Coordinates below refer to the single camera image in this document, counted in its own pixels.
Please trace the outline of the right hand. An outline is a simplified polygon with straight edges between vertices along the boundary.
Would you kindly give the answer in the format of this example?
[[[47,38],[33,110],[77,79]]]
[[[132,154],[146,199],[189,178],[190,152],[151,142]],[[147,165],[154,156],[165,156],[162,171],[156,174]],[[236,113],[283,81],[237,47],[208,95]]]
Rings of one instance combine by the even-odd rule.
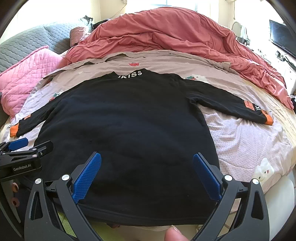
[[[166,230],[164,241],[188,241],[188,239],[172,225]]]

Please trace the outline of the left hand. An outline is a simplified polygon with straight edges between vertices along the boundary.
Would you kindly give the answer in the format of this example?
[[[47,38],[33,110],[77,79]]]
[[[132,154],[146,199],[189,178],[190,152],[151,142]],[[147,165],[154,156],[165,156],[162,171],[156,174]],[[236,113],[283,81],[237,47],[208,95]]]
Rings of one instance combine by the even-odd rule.
[[[19,207],[20,205],[20,201],[19,199],[16,197],[16,193],[18,193],[19,191],[19,186],[16,182],[13,182],[11,184],[11,189],[13,191],[13,197],[11,198],[11,203],[14,207]]]

